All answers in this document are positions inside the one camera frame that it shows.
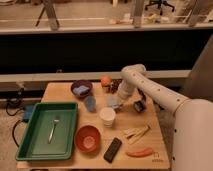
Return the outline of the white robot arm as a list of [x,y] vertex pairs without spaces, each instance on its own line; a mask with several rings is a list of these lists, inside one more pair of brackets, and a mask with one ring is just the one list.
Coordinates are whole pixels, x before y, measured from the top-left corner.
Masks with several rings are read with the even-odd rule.
[[121,70],[119,103],[138,88],[175,116],[172,171],[213,171],[213,102],[188,98],[148,79],[145,72],[142,64]]

